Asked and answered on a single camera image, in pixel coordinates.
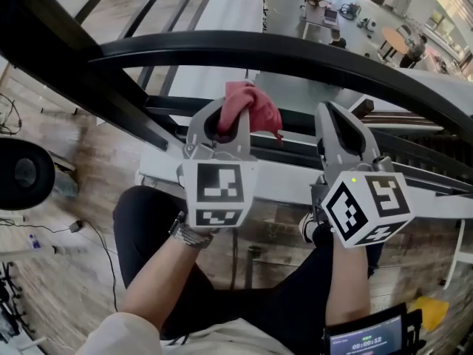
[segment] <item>round table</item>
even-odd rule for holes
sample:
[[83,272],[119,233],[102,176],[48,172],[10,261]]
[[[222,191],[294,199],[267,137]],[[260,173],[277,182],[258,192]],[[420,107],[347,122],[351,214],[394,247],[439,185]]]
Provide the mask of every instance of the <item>round table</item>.
[[403,55],[407,54],[409,47],[406,45],[406,39],[398,31],[396,31],[396,29],[392,29],[391,27],[384,27],[381,32],[383,33],[385,39],[384,43],[381,45],[381,49],[386,43],[390,45],[389,50],[387,50],[386,54],[384,54],[383,56],[383,60],[386,60],[386,58],[391,52],[391,58],[397,52],[400,52]]

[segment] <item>yellow object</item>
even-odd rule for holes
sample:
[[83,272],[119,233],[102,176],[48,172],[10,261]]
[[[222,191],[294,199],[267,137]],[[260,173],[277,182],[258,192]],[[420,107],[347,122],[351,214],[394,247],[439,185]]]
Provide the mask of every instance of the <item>yellow object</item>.
[[421,296],[411,306],[410,311],[422,310],[422,326],[427,331],[433,331],[439,326],[449,310],[449,303]]

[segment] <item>digital screen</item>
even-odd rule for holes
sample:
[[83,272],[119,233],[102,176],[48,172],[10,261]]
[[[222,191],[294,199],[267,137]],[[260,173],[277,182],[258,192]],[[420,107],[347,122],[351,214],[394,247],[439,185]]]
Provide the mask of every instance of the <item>digital screen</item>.
[[332,20],[335,20],[337,18],[337,11],[336,10],[330,10],[326,9],[325,10],[325,17],[330,18]]
[[387,355],[401,348],[401,316],[330,338],[330,355]]

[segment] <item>black pants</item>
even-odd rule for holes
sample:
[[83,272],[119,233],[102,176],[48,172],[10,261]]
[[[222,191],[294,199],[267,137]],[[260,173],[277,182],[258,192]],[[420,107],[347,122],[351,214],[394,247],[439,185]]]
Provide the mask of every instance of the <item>black pants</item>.
[[[165,243],[169,227],[184,205],[146,186],[122,194],[113,216],[126,287]],[[381,247],[370,248],[373,251],[368,251],[368,261],[374,269]],[[271,289],[215,290],[195,265],[161,334],[173,339],[243,318],[295,354],[317,354],[332,278],[332,256],[333,242],[314,250],[286,280]]]
[[399,64],[399,67],[400,68],[409,68],[412,66],[412,64],[416,62],[414,60],[412,60],[411,58],[409,58],[409,56],[405,55],[402,59],[401,59],[401,62]]

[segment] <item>gray floor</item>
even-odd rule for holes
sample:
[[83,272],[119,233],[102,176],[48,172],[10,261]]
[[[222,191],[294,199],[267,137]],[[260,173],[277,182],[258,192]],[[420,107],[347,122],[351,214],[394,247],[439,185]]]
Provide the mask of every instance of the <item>gray floor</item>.
[[[357,2],[361,5],[360,17],[375,19],[378,29],[371,33],[371,39],[367,37],[368,32],[356,26],[356,21],[339,17],[339,24],[341,35],[347,40],[347,49],[360,55],[368,53],[371,59],[379,61],[377,49],[384,42],[381,28],[399,27],[403,23],[402,20],[370,0],[330,1],[336,9],[342,4]],[[305,26],[305,22],[301,20],[300,5],[303,2],[304,0],[268,0],[268,33],[301,38]],[[306,39],[328,44],[330,30],[310,25]],[[399,54],[396,57],[397,61],[401,60]],[[350,89],[340,89],[317,81],[268,72],[258,74],[255,84],[266,91],[279,108],[311,114],[320,101],[329,100],[343,107],[350,107],[361,97],[361,93]]]

